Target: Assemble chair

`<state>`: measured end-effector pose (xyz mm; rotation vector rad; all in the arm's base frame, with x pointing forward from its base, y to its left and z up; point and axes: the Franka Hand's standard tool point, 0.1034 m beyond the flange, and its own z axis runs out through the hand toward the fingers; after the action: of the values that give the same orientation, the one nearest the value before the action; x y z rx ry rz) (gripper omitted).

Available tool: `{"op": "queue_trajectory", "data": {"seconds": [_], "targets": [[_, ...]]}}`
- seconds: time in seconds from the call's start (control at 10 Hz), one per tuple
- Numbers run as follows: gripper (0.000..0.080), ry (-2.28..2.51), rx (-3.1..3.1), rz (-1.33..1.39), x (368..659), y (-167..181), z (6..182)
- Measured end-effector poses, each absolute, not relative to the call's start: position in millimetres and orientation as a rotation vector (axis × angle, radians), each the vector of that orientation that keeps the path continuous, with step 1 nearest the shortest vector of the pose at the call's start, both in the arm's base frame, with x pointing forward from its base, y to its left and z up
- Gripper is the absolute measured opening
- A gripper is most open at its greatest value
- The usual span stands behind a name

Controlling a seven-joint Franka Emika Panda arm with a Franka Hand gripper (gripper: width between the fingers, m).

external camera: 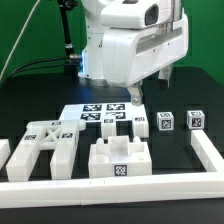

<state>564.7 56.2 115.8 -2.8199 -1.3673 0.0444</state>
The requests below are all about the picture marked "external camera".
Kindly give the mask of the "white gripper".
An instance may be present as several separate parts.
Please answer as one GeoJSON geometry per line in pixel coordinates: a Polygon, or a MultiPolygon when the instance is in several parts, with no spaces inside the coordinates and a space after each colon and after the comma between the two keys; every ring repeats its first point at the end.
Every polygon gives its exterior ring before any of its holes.
{"type": "Polygon", "coordinates": [[[131,103],[141,106],[139,82],[159,71],[158,86],[168,88],[172,63],[188,51],[188,18],[173,23],[167,34],[156,34],[156,27],[143,30],[108,29],[103,36],[103,74],[110,85],[129,87],[131,103]]]}

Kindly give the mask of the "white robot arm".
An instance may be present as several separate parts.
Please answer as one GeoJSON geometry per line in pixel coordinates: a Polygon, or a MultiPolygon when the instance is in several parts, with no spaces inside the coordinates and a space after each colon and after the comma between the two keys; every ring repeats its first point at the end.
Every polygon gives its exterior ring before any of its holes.
{"type": "Polygon", "coordinates": [[[87,44],[82,79],[126,88],[143,104],[142,80],[158,73],[169,86],[173,64],[188,51],[189,24],[182,0],[81,0],[87,44]]]}

